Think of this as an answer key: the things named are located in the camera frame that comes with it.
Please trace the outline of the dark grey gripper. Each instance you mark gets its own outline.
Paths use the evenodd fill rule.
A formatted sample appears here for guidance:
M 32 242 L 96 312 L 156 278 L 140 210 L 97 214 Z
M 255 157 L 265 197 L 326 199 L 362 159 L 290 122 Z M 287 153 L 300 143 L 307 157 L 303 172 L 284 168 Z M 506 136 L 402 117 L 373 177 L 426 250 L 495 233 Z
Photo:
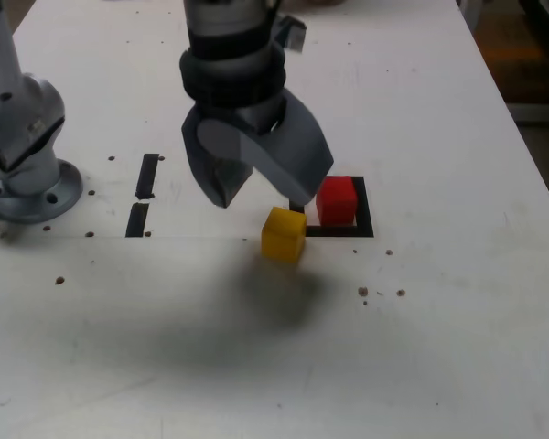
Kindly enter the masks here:
M 306 205 L 333 164 L 317 120 L 287 89 L 266 97 L 208 92 L 181 131 L 192 175 L 222 209 L 254 170 L 285 198 Z

